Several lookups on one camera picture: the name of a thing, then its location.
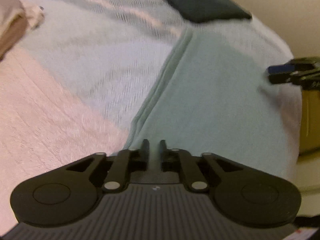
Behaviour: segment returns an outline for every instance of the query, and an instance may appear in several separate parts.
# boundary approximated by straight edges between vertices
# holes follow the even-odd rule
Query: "pink fabric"
[[[25,179],[94,152],[120,150],[127,131],[63,89],[19,47],[0,62],[0,235],[16,224],[10,194]]]

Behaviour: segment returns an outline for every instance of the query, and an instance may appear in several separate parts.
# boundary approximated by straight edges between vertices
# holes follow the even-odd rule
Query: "beige floor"
[[[295,57],[320,55],[320,0],[233,0],[276,31]]]

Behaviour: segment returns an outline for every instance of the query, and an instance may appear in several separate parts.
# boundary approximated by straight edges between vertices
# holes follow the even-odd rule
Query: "round joint cover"
[[[250,227],[271,228],[294,220],[301,196],[290,182],[269,174],[224,177],[210,192],[218,209],[231,220]]]
[[[97,199],[97,189],[82,172],[59,171],[20,183],[10,203],[19,222],[50,227],[81,219]]]

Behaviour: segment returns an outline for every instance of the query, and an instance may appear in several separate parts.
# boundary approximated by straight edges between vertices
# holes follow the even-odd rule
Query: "sticker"
[[[307,240],[313,236],[318,229],[319,228],[299,228],[283,240]]]

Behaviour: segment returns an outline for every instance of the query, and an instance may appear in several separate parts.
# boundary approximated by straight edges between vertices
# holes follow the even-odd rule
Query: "light blue fabric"
[[[134,118],[125,148],[148,139],[155,170],[158,143],[165,139],[168,148],[196,156],[213,152],[286,179],[287,136],[270,100],[277,90],[265,81],[263,68],[225,38],[188,30]]]

